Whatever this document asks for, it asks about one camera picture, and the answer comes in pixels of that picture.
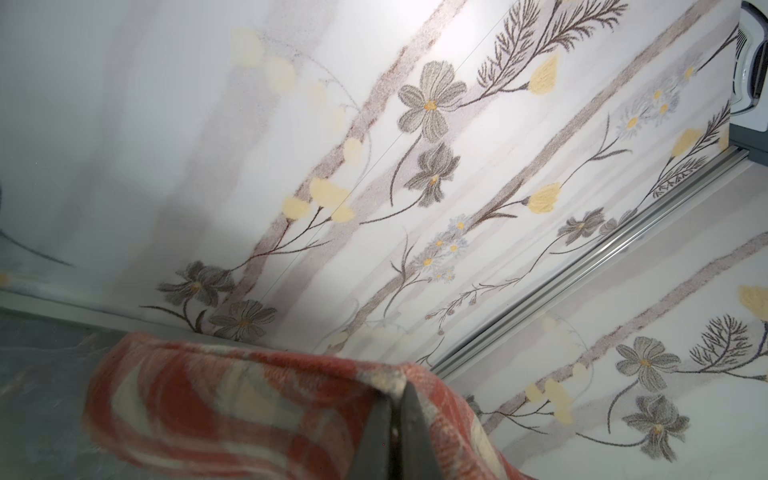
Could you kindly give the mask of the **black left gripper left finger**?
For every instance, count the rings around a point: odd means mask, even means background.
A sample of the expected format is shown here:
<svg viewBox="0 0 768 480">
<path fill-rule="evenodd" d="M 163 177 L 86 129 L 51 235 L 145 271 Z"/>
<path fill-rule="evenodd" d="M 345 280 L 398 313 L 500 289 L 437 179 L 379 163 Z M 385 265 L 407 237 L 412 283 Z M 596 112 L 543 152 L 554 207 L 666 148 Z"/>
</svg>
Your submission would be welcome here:
<svg viewBox="0 0 768 480">
<path fill-rule="evenodd" d="M 346 480 L 387 480 L 391 473 L 391 399 L 378 396 L 367 417 Z"/>
</svg>

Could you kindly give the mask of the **red plaid wool skirt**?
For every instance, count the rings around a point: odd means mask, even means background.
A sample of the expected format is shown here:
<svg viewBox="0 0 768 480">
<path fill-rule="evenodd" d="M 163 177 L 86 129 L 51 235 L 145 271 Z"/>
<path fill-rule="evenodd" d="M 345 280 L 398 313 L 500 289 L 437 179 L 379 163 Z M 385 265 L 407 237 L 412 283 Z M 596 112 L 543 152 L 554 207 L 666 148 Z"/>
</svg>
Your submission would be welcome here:
<svg viewBox="0 0 768 480">
<path fill-rule="evenodd" d="M 341 479 L 378 396 L 416 390 L 447 479 L 517 479 L 469 404 L 416 364 L 126 335 L 94 371 L 83 422 L 123 461 L 166 475 Z"/>
</svg>

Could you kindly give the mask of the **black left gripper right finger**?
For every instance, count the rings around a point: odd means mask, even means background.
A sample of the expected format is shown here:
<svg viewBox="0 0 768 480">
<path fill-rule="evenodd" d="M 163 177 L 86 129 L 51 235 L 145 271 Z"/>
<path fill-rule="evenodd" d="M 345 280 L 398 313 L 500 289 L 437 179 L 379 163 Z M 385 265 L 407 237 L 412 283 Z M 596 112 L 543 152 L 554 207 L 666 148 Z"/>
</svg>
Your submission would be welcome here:
<svg viewBox="0 0 768 480">
<path fill-rule="evenodd" d="M 398 478 L 404 480 L 440 480 L 443 478 L 429 428 L 418 394 L 407 383 L 401 397 L 398 417 Z"/>
</svg>

